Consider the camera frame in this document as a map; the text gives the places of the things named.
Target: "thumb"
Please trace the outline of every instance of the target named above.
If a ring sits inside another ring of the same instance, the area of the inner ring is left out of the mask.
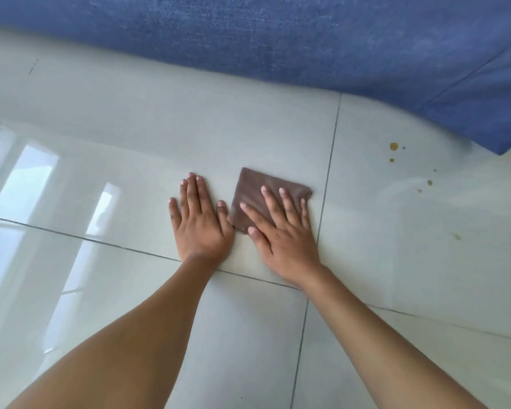
[[[271,245],[265,236],[256,227],[248,227],[248,235],[252,241],[254,241],[255,247],[259,251],[259,255],[264,262],[267,262],[272,258],[273,252],[271,251]]]

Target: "blue fabric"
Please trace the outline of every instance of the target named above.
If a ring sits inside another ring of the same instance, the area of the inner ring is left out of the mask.
[[[511,148],[511,0],[0,0],[0,24],[369,96]]]

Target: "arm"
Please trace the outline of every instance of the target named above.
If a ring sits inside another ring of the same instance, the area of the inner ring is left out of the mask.
[[[248,230],[250,237],[263,261],[313,302],[379,409],[484,409],[320,264],[306,201],[301,200],[299,216],[286,192],[280,192],[285,212],[271,193],[262,192],[275,225],[242,204],[257,226]]]
[[[66,354],[10,409],[162,409],[184,360],[200,296],[233,243],[227,209],[214,211],[190,174],[170,217],[182,265],[150,298]]]

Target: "person's right hand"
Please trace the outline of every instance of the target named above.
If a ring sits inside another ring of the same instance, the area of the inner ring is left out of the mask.
[[[261,187],[261,192],[276,225],[253,207],[241,202],[241,209],[257,226],[249,227],[248,234],[263,262],[284,280],[301,287],[305,277],[322,267],[308,218],[307,201],[301,200],[299,216],[292,198],[283,188],[280,188],[280,196],[286,212],[281,210],[265,186]]]

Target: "tile floor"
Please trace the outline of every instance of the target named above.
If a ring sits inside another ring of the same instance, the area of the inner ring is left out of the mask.
[[[368,99],[2,29],[0,408],[177,268],[167,199],[186,173],[231,201],[242,166],[313,187],[324,262],[511,408],[511,151]],[[247,237],[220,269],[167,407],[374,407]]]

